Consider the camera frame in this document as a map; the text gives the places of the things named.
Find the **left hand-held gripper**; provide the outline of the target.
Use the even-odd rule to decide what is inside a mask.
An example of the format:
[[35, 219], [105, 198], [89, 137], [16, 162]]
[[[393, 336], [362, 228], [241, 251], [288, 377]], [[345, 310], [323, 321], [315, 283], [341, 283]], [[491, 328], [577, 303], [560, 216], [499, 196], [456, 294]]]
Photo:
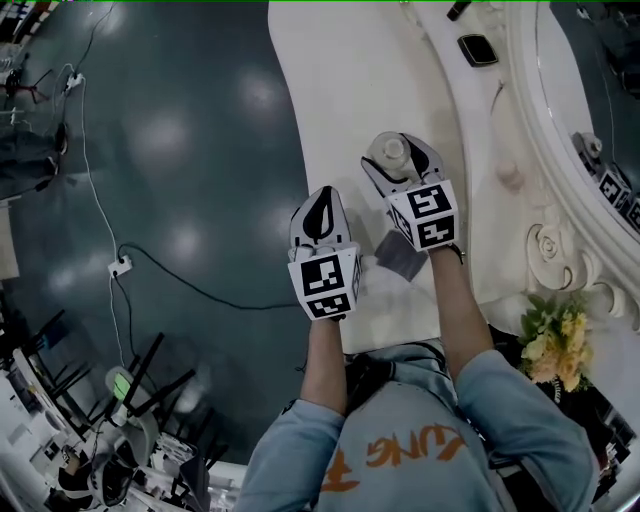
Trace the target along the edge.
[[311, 321], [348, 315], [356, 309], [362, 276], [361, 251], [350, 240], [338, 191], [325, 186], [294, 212], [289, 226], [292, 246], [288, 270], [300, 306]]

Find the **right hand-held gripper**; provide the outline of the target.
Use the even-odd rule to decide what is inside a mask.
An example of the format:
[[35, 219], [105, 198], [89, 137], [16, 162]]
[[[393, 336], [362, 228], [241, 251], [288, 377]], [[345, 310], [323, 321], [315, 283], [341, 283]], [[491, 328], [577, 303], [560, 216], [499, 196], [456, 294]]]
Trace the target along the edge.
[[457, 243], [460, 234], [459, 209], [450, 180], [444, 180], [439, 153], [421, 139], [404, 133], [410, 159], [421, 183], [409, 189], [409, 178], [394, 178], [368, 157], [360, 163], [382, 197], [386, 198], [395, 227], [416, 251], [428, 251]]

